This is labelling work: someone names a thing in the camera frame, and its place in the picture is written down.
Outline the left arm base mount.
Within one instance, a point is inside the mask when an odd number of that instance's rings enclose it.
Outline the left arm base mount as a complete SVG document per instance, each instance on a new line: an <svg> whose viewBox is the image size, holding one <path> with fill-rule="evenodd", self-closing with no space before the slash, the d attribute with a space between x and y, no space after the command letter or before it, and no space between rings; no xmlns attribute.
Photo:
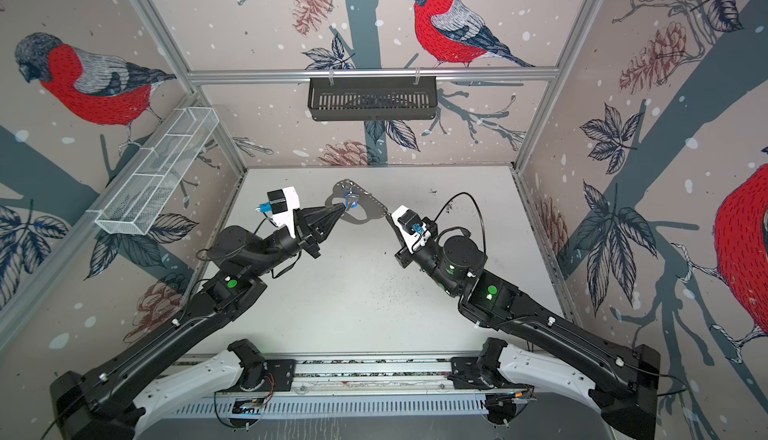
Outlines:
<svg viewBox="0 0 768 440"><path fill-rule="evenodd" d="M247 339L230 343L227 351L237 357L240 373L235 383L223 392L289 392L292 387L297 361L288 358L266 358Z"/></svg>

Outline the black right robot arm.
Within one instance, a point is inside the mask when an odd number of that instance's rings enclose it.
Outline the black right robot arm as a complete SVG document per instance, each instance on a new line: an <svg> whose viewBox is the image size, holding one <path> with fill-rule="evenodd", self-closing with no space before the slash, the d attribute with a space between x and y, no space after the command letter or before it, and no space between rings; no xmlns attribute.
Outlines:
<svg viewBox="0 0 768 440"><path fill-rule="evenodd" d="M452 359L449 378L456 388L544 388L592 408L628 437L654 438L660 366L655 349L606 340L547 309L486 270L485 254L467 236L451 236L438 244L416 235L400 240L400 245L395 255L400 265L416 263L457 298L465 318L542 350L527 352L488 338L479 356Z"/></svg>

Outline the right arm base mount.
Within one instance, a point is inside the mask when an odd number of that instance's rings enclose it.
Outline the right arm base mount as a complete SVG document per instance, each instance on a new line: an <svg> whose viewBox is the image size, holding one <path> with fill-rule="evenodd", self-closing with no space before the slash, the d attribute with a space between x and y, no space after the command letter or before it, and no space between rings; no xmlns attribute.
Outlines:
<svg viewBox="0 0 768 440"><path fill-rule="evenodd" d="M527 390L529 385L512 382L501 373L500 356L507 346L505 340L489 337L478 355L452 357L447 379L457 390Z"/></svg>

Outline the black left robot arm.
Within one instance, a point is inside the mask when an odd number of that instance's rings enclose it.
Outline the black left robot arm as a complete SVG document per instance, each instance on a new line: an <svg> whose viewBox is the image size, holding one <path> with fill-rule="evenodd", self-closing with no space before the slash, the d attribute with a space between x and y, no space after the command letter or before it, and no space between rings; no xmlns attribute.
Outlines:
<svg viewBox="0 0 768 440"><path fill-rule="evenodd" d="M273 387L263 355L249 340L183 372L163 373L253 306L267 288L262 275L303 251L317 257L345 210L342 203L294 209L294 226L266 238L235 225L222 230L211 249L216 274L180 311L102 365L85 374L68 371L51 384L53 426L65 439L132 439L206 394L237 384Z"/></svg>

